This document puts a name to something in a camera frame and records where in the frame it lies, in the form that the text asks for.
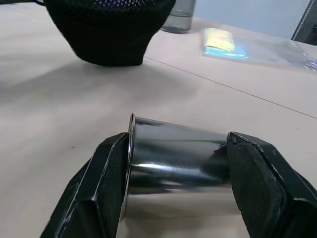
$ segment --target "metal cup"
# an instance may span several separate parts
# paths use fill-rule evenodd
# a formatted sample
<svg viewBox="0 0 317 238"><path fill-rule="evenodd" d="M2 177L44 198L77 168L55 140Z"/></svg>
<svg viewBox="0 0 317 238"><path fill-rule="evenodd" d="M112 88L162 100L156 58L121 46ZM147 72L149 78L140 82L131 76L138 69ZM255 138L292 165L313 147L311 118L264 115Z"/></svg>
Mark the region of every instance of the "metal cup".
<svg viewBox="0 0 317 238"><path fill-rule="evenodd" d="M127 218L239 214L226 135L131 117Z"/></svg>

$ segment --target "black mesh fabric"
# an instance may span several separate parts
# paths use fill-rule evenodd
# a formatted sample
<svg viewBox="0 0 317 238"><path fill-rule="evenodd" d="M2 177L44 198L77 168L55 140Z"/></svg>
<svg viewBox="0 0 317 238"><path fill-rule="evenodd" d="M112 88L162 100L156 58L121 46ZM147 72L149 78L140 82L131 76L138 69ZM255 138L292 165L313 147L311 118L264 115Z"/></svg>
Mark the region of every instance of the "black mesh fabric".
<svg viewBox="0 0 317 238"><path fill-rule="evenodd" d="M75 54L102 66L143 62L152 36L175 0L46 0L48 12Z"/></svg>
<svg viewBox="0 0 317 238"><path fill-rule="evenodd" d="M0 0L1 4L12 4L12 3L20 3L20 2L33 2L32 0Z"/></svg>

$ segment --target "plastic bag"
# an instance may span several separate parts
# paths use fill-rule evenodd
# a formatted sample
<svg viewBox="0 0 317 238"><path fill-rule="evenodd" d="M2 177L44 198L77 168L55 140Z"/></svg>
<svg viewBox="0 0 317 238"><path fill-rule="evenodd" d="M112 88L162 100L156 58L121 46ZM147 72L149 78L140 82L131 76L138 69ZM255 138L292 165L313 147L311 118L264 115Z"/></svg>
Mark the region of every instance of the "plastic bag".
<svg viewBox="0 0 317 238"><path fill-rule="evenodd" d="M202 30L202 54L206 57L288 64L317 72L317 59L306 53L298 42L255 32L205 28Z"/></svg>

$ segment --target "yellow object in bag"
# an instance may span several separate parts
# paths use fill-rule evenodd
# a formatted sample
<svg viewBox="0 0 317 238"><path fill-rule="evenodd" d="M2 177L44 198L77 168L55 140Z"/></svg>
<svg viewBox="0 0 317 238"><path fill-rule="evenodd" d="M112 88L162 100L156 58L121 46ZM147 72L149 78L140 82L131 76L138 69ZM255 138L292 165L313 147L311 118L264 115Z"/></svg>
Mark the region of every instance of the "yellow object in bag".
<svg viewBox="0 0 317 238"><path fill-rule="evenodd" d="M215 28L209 28L205 31L205 46L224 51L234 51L235 48L232 34Z"/></svg>

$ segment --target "table surface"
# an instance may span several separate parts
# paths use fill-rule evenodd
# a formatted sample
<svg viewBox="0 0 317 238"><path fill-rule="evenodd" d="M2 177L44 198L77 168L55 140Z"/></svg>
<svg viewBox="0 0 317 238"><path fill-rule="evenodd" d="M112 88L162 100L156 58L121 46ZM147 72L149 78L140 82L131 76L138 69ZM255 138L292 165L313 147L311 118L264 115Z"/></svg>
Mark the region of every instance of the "table surface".
<svg viewBox="0 0 317 238"><path fill-rule="evenodd" d="M195 19L189 34L159 31L143 65L106 68L78 59L44 7L0 7L0 237L39 237L68 181L131 113L260 137L317 187L316 73L200 56L206 26L233 29ZM118 236L247 237L240 216L208 221L124 221Z"/></svg>

